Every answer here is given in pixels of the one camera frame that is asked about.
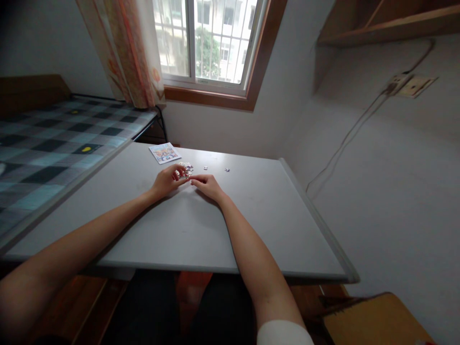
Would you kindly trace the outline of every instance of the curtain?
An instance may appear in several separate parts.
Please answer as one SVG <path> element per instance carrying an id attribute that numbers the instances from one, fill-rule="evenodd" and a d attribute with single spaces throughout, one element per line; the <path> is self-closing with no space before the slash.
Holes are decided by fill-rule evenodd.
<path id="1" fill-rule="evenodd" d="M 166 103 L 150 0 L 76 0 L 117 100 Z"/>

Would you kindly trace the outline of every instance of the wooden headboard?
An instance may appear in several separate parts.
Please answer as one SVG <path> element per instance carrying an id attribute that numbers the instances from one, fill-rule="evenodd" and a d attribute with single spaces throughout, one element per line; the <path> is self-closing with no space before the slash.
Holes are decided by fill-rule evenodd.
<path id="1" fill-rule="evenodd" d="M 69 97 L 70 89 L 59 74 L 0 78 L 0 119 Z"/>

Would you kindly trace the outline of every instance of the hand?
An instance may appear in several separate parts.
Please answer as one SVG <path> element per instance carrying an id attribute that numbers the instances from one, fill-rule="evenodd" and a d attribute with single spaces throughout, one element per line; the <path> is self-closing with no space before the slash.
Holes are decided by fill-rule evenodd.
<path id="1" fill-rule="evenodd" d="M 194 175 L 190 176 L 190 179 L 192 180 L 192 185 L 217 202 L 226 195 L 213 175 Z"/>
<path id="2" fill-rule="evenodd" d="M 180 185 L 190 181 L 189 178 L 180 180 L 176 171 L 179 172 L 180 176 L 185 176 L 186 169 L 180 164 L 171 165 L 158 173 L 153 187 L 148 191 L 153 202 L 163 199 Z"/>

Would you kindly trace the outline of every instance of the checkered mattress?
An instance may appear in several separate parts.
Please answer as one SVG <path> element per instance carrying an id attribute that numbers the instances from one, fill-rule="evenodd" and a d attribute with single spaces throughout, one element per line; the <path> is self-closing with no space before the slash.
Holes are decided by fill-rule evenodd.
<path id="1" fill-rule="evenodd" d="M 125 103 L 74 98 L 0 121 L 0 237 L 155 115 Z"/>

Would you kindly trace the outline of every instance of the white wall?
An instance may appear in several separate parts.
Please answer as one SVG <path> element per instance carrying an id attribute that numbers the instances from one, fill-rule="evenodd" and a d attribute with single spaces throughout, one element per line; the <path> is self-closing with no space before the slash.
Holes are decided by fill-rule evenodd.
<path id="1" fill-rule="evenodd" d="M 312 94 L 315 61 L 309 54 L 333 1 L 289 0 L 253 113 L 168 102 L 170 141 L 183 147 L 277 158 Z M 334 57 L 326 50 L 317 71 Z"/>
<path id="2" fill-rule="evenodd" d="M 426 40 L 342 50 L 284 146 L 301 184 Z M 439 77 L 390 98 L 309 196 L 361 276 L 352 295 L 396 294 L 440 344 L 460 344 L 460 35 L 438 38 L 415 70 Z"/>
<path id="3" fill-rule="evenodd" d="M 0 76 L 59 73 L 72 92 L 113 97 L 75 1 L 21 4 L 2 33 Z M 277 145 L 285 141 L 318 77 L 314 61 L 306 59 L 332 4 L 288 1 L 253 113 L 168 102 L 164 115 L 170 141 L 275 158 Z M 323 66 L 327 61 L 322 59 Z"/>
<path id="4" fill-rule="evenodd" d="M 0 76 L 58 73 L 74 93 L 113 97 L 74 0 L 20 0 L 2 19 Z"/>

